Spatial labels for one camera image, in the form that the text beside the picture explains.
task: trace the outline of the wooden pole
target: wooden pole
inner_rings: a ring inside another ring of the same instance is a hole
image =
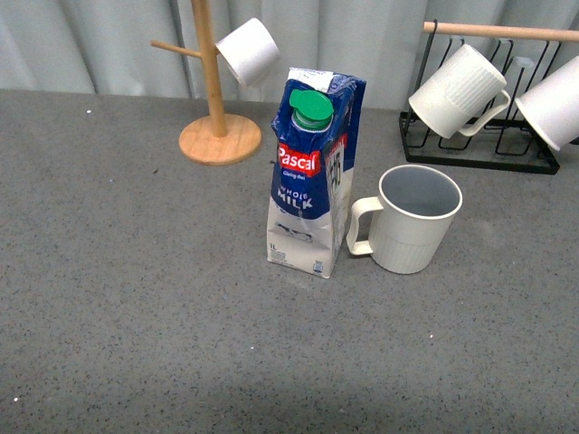
[[[215,49],[214,31],[212,27],[211,10],[208,0],[191,0],[193,15],[195,18],[195,30],[197,41],[201,51],[201,62],[207,88],[207,102],[209,104],[209,116],[213,126],[215,137],[225,137],[225,109],[221,94],[221,82],[219,81],[219,69],[217,67],[217,51]]]
[[[537,29],[532,27],[506,27],[501,25],[454,24],[424,22],[425,33],[457,34],[486,38],[530,39],[537,41],[579,42],[575,30]]]

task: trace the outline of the milk carton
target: milk carton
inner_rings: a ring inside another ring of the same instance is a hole
[[[365,81],[291,69],[271,122],[278,137],[268,260],[329,278],[349,209]]]

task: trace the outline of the pascal logo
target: pascal logo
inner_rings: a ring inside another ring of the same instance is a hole
[[[311,154],[303,154],[294,151],[285,143],[280,143],[280,166],[285,169],[300,172],[305,176],[311,177],[317,175],[321,170],[320,158],[320,151],[314,151]]]

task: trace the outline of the green cap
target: green cap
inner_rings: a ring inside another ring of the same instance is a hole
[[[324,129],[334,115],[332,102],[316,90],[295,89],[289,95],[289,103],[295,109],[293,119],[304,129]]]

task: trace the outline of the white cup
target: white cup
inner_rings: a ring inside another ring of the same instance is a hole
[[[579,56],[515,102],[537,134],[560,151],[579,137]]]
[[[280,58],[278,46],[257,18],[229,33],[216,46],[235,79],[245,87],[263,79]]]
[[[410,106],[432,131],[451,138],[457,131],[474,136],[510,104],[507,81],[482,54],[462,45],[410,97]],[[464,127],[486,104],[502,93],[505,102],[484,113],[474,125]]]
[[[352,205],[347,247],[353,255],[372,255],[394,273],[424,269],[438,249],[454,215],[462,206],[462,192],[447,175],[424,165],[399,165],[386,171],[380,194]],[[360,216],[373,212],[367,241],[357,241]]]

